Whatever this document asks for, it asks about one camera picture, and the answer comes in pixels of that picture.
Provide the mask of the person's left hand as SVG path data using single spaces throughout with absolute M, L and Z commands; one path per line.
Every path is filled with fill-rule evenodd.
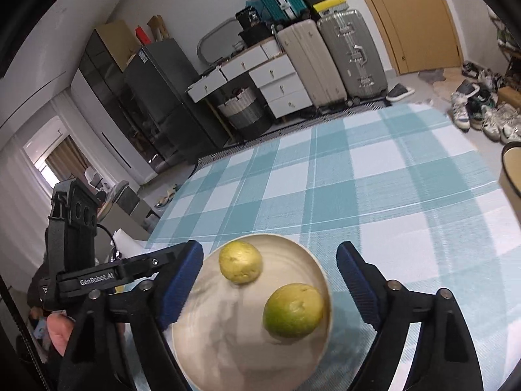
M 74 321 L 60 312 L 53 312 L 47 317 L 49 337 L 60 356 L 66 352 L 73 329 Z

